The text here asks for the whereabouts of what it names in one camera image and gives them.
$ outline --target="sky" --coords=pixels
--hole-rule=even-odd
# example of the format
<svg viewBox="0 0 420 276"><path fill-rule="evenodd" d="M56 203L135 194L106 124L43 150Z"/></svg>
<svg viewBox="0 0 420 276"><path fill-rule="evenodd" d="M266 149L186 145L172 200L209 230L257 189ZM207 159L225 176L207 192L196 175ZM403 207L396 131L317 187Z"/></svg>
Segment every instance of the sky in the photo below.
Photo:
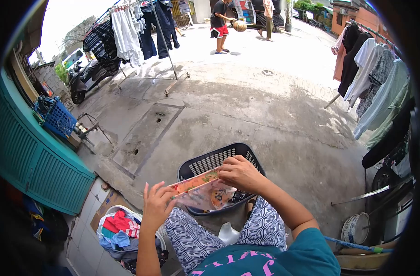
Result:
<svg viewBox="0 0 420 276"><path fill-rule="evenodd" d="M84 19L102 15L117 0L49 0L41 33L41 51L46 62L59 53L64 36ZM32 54L29 61L38 60Z"/></svg>

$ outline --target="cardboard box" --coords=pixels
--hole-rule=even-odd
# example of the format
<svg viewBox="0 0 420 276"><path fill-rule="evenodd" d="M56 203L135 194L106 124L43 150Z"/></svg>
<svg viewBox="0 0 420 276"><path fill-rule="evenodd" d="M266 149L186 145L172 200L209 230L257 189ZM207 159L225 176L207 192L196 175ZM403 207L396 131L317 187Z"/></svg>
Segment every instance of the cardboard box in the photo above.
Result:
<svg viewBox="0 0 420 276"><path fill-rule="evenodd" d="M100 219L106 214L107 210L115 205L121 205L124 207L129 208L130 210L134 210L133 207L127 203L124 197L117 191L110 189L106 199L101 204L100 208L93 216L92 221L90 222L90 226L92 227L94 232L97 232L98 224L100 223Z"/></svg>

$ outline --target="basketball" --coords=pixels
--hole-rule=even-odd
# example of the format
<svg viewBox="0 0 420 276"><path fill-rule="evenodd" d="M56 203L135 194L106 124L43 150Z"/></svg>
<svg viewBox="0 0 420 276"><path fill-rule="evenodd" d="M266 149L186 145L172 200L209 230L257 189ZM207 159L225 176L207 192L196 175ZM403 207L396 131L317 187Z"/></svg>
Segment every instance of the basketball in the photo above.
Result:
<svg viewBox="0 0 420 276"><path fill-rule="evenodd" d="M244 21L236 20L235 23L233 23L233 28L238 32L243 32L247 29L247 25Z"/></svg>

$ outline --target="red shorts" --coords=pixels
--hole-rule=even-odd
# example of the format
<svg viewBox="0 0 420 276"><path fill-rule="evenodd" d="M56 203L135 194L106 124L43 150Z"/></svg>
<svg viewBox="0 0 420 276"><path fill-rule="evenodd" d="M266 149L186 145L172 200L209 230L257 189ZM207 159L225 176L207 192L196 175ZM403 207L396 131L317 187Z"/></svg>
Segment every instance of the red shorts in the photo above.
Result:
<svg viewBox="0 0 420 276"><path fill-rule="evenodd" d="M222 27L212 27L210 29L211 37L216 38L223 38L224 35L229 34L229 29L227 29L227 25L224 25Z"/></svg>

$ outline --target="pink lettering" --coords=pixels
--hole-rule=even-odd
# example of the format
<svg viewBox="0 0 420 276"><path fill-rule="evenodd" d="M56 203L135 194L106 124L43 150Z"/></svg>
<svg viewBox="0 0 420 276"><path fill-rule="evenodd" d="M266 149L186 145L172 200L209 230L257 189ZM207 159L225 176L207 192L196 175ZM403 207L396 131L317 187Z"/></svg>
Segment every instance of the pink lettering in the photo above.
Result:
<svg viewBox="0 0 420 276"><path fill-rule="evenodd" d="M240 256L239 260L244 259L248 253L250 253L250 256L256 256L258 254L256 251L246 251L244 254L242 254L242 256Z"/></svg>
<svg viewBox="0 0 420 276"><path fill-rule="evenodd" d="M206 265L205 267L209 266L209 265L214 265L214 267L220 266L222 264L219 264L218 262L213 262L211 264Z"/></svg>
<svg viewBox="0 0 420 276"><path fill-rule="evenodd" d="M228 259L229 259L229 262L228 263L226 263L226 265L228 265L229 263L234 263L235 261L233 261L233 256L234 255L229 255L229 256L227 256L228 257Z"/></svg>
<svg viewBox="0 0 420 276"><path fill-rule="evenodd" d="M197 270L195 270L195 271L192 271L191 272L191 274L190 274L190 276L192 276L192 275L201 275L202 273L204 273L204 271L197 271Z"/></svg>
<svg viewBox="0 0 420 276"><path fill-rule="evenodd" d="M273 259L273 257L272 257L270 254L268 254L268 253L261 254L261 256L265 256L265 257L268 257L268 258L270 258L270 259Z"/></svg>
<svg viewBox="0 0 420 276"><path fill-rule="evenodd" d="M273 260L270 260L270 261L267 261L267 262L264 264L263 269L264 269L264 272L265 272L265 276L271 276L271 275L273 275L273 274L274 274L274 272L273 272L273 273L271 273L270 269L268 268L268 264L270 264L270 266L271 266L271 265L273 265L273 264L274 264L274 261L273 261Z"/></svg>

